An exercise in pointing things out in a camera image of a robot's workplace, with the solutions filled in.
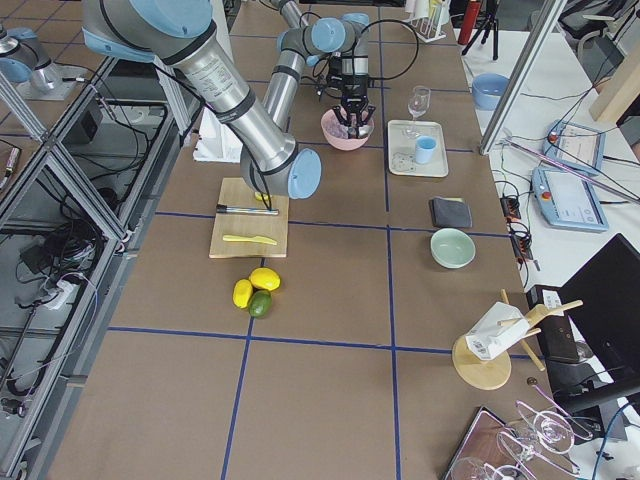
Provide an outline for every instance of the white tray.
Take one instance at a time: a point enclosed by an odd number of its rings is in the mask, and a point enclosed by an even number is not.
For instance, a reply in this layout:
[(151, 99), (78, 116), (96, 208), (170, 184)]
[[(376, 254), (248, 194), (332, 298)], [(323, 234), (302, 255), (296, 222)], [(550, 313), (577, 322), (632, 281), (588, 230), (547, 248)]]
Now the white tray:
[(420, 135), (436, 139), (436, 150), (431, 161), (425, 164), (415, 162), (415, 139), (408, 138), (403, 130), (413, 122), (411, 120), (390, 120), (387, 124), (389, 137), (389, 171), (396, 175), (418, 177), (446, 177), (449, 174), (447, 152), (444, 146), (442, 125), (436, 122), (416, 122), (415, 129)]

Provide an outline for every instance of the tripod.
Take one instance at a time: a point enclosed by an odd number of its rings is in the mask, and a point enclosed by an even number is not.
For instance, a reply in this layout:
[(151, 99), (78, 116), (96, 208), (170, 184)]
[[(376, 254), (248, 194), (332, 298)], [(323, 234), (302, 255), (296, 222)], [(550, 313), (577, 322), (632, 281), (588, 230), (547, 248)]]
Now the tripod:
[(484, 45), (489, 38), (489, 33), (493, 30), (493, 59), (498, 59), (498, 7), (500, 6), (500, 0), (487, 0), (487, 11), (484, 22), (476, 33), (473, 35), (471, 41), (462, 50), (462, 55), (466, 55), (469, 49), (473, 46), (473, 43), (482, 35), (480, 43)]

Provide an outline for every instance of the bowl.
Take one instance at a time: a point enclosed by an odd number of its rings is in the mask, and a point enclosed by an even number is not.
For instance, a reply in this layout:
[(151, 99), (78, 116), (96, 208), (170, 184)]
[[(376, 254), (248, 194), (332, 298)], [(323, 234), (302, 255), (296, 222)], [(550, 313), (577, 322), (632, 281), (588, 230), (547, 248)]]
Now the bowl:
[(446, 268), (462, 268), (476, 256), (471, 237), (455, 228), (442, 228), (431, 237), (431, 255)]
[(367, 125), (371, 127), (371, 130), (369, 131), (369, 135), (365, 138), (348, 138), (347, 127), (338, 122), (333, 110), (325, 112), (324, 115), (322, 115), (322, 119), (320, 119), (322, 133), (324, 133), (324, 138), (327, 139), (327, 142), (329, 142), (332, 147), (345, 151), (355, 150), (367, 143), (367, 140), (369, 140), (369, 137), (371, 137), (371, 133), (373, 132), (373, 116), (369, 119)]
[(478, 110), (495, 110), (509, 79), (497, 73), (483, 73), (473, 79), (471, 93)]

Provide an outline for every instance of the cup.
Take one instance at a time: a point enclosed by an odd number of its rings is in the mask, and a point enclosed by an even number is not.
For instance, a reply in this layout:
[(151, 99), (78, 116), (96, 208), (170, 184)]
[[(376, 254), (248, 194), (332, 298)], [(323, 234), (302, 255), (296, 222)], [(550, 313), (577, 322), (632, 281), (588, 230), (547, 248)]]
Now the cup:
[(436, 139), (433, 137), (422, 136), (416, 140), (416, 163), (423, 165), (429, 163), (433, 152), (436, 150)]

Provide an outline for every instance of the wooden cutting board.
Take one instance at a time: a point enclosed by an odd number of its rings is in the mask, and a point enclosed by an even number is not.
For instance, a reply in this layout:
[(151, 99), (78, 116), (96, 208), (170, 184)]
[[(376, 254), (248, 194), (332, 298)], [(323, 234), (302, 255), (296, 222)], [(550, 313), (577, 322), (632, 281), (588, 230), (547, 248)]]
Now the wooden cutting board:
[[(240, 215), (218, 213), (213, 224), (210, 258), (234, 257), (286, 257), (287, 236), (289, 234), (289, 198), (272, 196), (273, 208), (279, 215)], [(255, 192), (242, 178), (222, 180), (218, 203), (229, 207), (265, 208), (255, 198)], [(278, 245), (265, 245), (252, 242), (225, 242), (223, 235), (241, 235), (253, 237), (262, 235), (273, 238)]]

